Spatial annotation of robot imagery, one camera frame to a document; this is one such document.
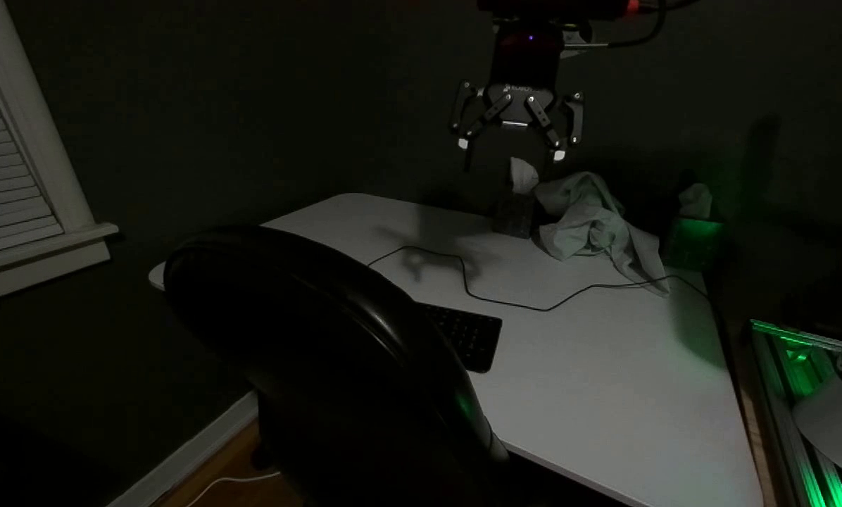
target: wall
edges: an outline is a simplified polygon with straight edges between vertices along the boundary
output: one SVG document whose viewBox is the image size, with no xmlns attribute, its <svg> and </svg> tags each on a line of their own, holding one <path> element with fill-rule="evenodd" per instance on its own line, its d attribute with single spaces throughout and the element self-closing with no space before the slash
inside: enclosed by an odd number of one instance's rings
<svg viewBox="0 0 842 507">
<path fill-rule="evenodd" d="M 0 301 L 0 438 L 42 455 L 13 472 L 61 448 L 90 473 L 84 503 L 246 389 L 143 282 L 177 237 L 340 190 L 473 208 L 473 183 L 505 168 L 465 175 L 446 130 L 457 84 L 489 59 L 471 0 L 9 7 L 97 214 L 125 230 L 112 266 Z M 646 49 L 568 63 L 560 90 L 585 94 L 581 168 L 632 208 L 713 183 L 732 225 L 716 287 L 729 315 L 842 279 L 842 0 L 702 0 Z"/>
</svg>

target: green led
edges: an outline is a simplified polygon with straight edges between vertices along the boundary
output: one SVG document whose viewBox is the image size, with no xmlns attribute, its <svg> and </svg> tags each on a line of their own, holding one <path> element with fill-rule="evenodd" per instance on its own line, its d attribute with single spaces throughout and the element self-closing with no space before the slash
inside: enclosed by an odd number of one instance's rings
<svg viewBox="0 0 842 507">
<path fill-rule="evenodd" d="M 781 341 L 785 359 L 781 368 L 788 380 L 792 399 L 795 400 L 813 399 L 826 383 L 826 377 L 832 375 L 832 365 L 822 356 L 812 356 L 806 348 L 801 348 L 803 339 L 798 331 L 782 331 L 765 321 L 753 321 L 753 331 Z M 813 476 L 812 466 L 801 468 L 801 482 L 809 507 L 842 507 L 842 480 L 833 473 L 833 468 L 826 468 L 822 473 L 822 482 L 827 486 L 827 497 L 822 493 L 816 480 L 820 476 Z"/>
<path fill-rule="evenodd" d="M 675 218 L 665 244 L 665 263 L 670 268 L 703 270 L 722 258 L 725 222 Z"/>
<path fill-rule="evenodd" d="M 801 473 L 803 473 L 803 489 L 806 489 L 806 497 L 809 497 L 809 507 L 832 507 L 832 504 L 826 504 L 826 497 L 816 486 L 816 476 L 813 476 L 812 466 L 803 466 Z"/>
<path fill-rule="evenodd" d="M 826 486 L 832 489 L 832 500 L 833 500 L 832 507 L 842 507 L 842 480 L 839 480 L 839 473 L 826 472 Z"/>
</svg>

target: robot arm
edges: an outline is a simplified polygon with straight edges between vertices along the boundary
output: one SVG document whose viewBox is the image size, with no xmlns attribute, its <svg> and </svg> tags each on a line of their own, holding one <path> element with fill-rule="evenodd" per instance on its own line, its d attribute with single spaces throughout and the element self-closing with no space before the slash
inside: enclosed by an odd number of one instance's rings
<svg viewBox="0 0 842 507">
<path fill-rule="evenodd" d="M 567 35 L 588 21 L 620 21 L 639 13 L 639 0 L 480 0 L 494 15 L 496 52 L 485 89 L 461 84 L 450 130 L 458 149 L 487 127 L 534 130 L 560 163 L 584 135 L 584 97 L 557 97 L 557 65 Z"/>
</svg>

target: white cloth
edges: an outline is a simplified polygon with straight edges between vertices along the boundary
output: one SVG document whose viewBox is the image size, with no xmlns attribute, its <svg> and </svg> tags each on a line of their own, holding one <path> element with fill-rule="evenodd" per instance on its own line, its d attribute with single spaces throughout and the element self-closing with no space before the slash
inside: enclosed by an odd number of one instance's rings
<svg viewBox="0 0 842 507">
<path fill-rule="evenodd" d="M 509 158 L 509 190 L 512 194 L 533 194 L 539 187 L 539 169 L 525 158 Z"/>
<path fill-rule="evenodd" d="M 709 213 L 713 213 L 713 194 L 703 183 L 694 183 L 678 194 L 678 218 L 709 221 Z"/>
<path fill-rule="evenodd" d="M 534 190 L 534 201 L 557 222 L 542 225 L 542 245 L 554 260 L 606 255 L 632 282 L 668 291 L 658 239 L 626 222 L 620 203 L 594 173 L 578 173 Z"/>
</svg>

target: office chair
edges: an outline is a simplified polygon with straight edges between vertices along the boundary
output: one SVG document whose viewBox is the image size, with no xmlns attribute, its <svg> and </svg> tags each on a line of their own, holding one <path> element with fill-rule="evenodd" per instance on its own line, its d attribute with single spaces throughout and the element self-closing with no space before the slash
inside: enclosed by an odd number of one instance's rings
<svg viewBox="0 0 842 507">
<path fill-rule="evenodd" d="M 212 231 L 170 258 L 166 299 L 253 383 L 261 438 L 306 504 L 512 504 L 457 352 L 365 266 L 284 231 Z"/>
</svg>

